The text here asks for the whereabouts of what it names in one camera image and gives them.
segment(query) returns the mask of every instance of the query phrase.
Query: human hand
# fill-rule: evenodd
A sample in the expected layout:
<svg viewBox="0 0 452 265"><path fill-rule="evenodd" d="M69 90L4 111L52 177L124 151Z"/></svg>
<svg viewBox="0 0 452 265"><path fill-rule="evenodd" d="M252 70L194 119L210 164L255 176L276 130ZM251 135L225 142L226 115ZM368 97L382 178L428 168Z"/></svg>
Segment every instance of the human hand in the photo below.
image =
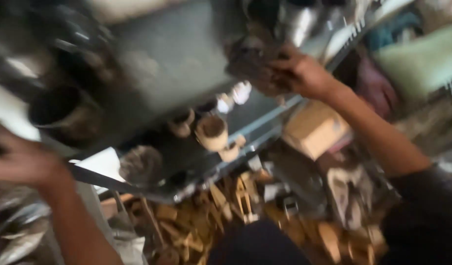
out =
<svg viewBox="0 0 452 265"><path fill-rule="evenodd" d="M27 185L40 193L70 189L74 180L58 155L38 142L22 139L0 124L0 181Z"/></svg>
<svg viewBox="0 0 452 265"><path fill-rule="evenodd" d="M285 81L293 92L325 101L334 91L345 87L312 56L302 54L296 47L284 45L280 52L282 57L288 59L273 61L270 66L280 73L277 76L287 77Z"/></svg>

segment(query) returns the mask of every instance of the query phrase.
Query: cardboard box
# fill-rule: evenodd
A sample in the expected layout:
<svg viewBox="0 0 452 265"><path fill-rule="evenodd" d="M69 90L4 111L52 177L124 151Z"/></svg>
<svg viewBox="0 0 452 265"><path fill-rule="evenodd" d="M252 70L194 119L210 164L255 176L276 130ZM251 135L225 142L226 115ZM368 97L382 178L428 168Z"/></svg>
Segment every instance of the cardboard box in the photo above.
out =
<svg viewBox="0 0 452 265"><path fill-rule="evenodd" d="M349 132L348 123L331 107L310 100L285 125L282 139L315 161Z"/></svg>

